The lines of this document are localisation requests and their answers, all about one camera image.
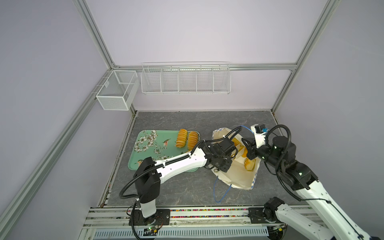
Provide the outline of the checkered paper bag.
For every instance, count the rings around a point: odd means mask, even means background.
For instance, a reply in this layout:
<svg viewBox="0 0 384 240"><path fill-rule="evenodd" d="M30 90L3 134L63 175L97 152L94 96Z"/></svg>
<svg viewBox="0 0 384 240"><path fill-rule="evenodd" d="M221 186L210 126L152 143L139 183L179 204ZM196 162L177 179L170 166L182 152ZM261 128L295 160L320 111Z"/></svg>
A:
<svg viewBox="0 0 384 240"><path fill-rule="evenodd" d="M261 160L255 158L256 164L253 171L247 171L244 167L245 159L247 158L247 150L242 143L242 136L237 134L232 142L238 150L237 155L233 158L230 169L224 173L217 169L211 169L213 174L219 178L225 184L232 186L235 189L252 190L254 188L258 170L260 167Z"/></svg>

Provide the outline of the yellow fake bread loaf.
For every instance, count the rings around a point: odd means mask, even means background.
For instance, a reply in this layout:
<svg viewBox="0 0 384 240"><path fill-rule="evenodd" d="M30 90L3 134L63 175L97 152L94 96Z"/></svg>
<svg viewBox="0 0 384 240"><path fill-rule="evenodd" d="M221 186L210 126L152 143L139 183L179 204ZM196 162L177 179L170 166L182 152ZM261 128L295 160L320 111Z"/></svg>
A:
<svg viewBox="0 0 384 240"><path fill-rule="evenodd" d="M195 145L198 143L198 141L199 141L198 132L195 132L195 131L189 132L188 139L187 139L188 150L191 151L195 147Z"/></svg>

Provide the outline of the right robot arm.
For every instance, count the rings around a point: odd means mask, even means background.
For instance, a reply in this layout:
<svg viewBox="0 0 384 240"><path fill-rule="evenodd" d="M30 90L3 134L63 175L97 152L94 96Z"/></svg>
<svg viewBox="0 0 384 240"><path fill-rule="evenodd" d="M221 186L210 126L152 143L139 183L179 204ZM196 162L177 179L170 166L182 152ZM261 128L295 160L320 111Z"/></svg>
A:
<svg viewBox="0 0 384 240"><path fill-rule="evenodd" d="M283 200L268 200L259 216L270 223L281 222L313 240L373 240L333 200L317 175L305 164L296 160L296 145L289 137L276 136L268 144L266 133L255 139L243 138L250 160L260 159L275 169L283 188L296 200L309 203L326 225L323 228L290 208Z"/></svg>

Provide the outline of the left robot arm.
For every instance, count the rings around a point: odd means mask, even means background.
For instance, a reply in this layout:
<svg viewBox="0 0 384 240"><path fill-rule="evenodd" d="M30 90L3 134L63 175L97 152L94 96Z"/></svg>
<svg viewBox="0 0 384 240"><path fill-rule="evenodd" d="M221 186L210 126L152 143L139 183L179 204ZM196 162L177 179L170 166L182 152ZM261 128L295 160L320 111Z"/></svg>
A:
<svg viewBox="0 0 384 240"><path fill-rule="evenodd" d="M226 173L239 150L231 139L199 141L189 152L170 159L155 161L144 159L133 178L119 192L120 199L134 198L131 223L134 223L135 208L144 220L154 220L158 214L156 199L160 195L161 184L191 169L211 167Z"/></svg>

